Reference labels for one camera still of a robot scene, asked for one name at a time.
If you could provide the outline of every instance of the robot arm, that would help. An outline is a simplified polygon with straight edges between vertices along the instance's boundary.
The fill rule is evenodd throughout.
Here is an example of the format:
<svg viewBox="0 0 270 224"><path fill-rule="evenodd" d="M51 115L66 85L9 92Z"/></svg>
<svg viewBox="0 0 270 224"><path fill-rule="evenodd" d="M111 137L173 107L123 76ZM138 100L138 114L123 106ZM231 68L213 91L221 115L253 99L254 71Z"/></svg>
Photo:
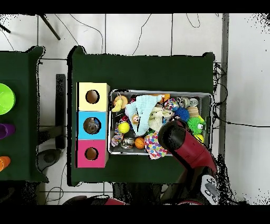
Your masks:
<svg viewBox="0 0 270 224"><path fill-rule="evenodd" d="M186 123L167 122L159 131L158 141L186 168L168 203L217 204L216 164L207 147L188 132Z"/></svg>

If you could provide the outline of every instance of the blue box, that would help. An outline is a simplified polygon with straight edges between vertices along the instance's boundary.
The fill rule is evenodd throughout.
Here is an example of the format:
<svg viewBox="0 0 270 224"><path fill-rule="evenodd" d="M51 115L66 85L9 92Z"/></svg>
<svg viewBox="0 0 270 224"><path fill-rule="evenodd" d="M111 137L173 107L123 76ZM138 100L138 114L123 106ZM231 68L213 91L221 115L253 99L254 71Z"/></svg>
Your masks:
<svg viewBox="0 0 270 224"><path fill-rule="evenodd" d="M107 112L79 111L79 130L78 138L84 140L107 140ZM101 128L96 134L88 134L83 129L84 121L89 118L97 118L101 123Z"/></svg>

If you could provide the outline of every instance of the green bowl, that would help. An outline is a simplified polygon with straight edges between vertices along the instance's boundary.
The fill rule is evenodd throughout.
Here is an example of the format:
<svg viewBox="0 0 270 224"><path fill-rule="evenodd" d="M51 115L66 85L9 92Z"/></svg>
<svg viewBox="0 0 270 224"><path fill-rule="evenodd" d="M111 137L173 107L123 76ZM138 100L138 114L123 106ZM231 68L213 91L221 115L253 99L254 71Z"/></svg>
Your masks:
<svg viewBox="0 0 270 224"><path fill-rule="evenodd" d="M9 112L15 105L15 94L10 87L0 83L0 115Z"/></svg>

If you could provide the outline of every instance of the grey tray edge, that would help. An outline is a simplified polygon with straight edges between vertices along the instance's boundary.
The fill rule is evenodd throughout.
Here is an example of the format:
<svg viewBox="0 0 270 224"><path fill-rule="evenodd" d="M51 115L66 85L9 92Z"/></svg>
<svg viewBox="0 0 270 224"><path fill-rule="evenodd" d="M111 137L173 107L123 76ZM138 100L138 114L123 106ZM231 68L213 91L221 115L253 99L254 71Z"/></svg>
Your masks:
<svg viewBox="0 0 270 224"><path fill-rule="evenodd" d="M112 93L119 89L113 89L110 91L110 101L112 100ZM149 90L125 90L125 92L134 92L134 93L149 93L149 94L181 94L181 95L202 95L202 96L209 96L211 99L211 107L210 107L210 139L209 139L209 148L212 148L212 133L213 133L213 102L214 97L212 94L205 93L205 92L175 92L175 91L149 91ZM113 152L110 150L111 145L111 118L112 118L112 111L109 111L109 124L108 124L108 152L112 155L148 155L148 153L125 153L125 152Z"/></svg>

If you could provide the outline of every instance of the pink box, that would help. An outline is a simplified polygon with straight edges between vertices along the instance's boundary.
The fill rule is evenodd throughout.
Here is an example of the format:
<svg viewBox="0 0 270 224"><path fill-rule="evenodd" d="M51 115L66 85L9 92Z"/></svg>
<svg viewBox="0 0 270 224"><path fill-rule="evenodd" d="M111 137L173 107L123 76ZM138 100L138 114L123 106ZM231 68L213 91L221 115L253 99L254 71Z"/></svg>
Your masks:
<svg viewBox="0 0 270 224"><path fill-rule="evenodd" d="M85 157L85 152L90 147L98 151L95 160L88 160ZM106 140L78 140L77 159L78 168L104 168L108 160Z"/></svg>

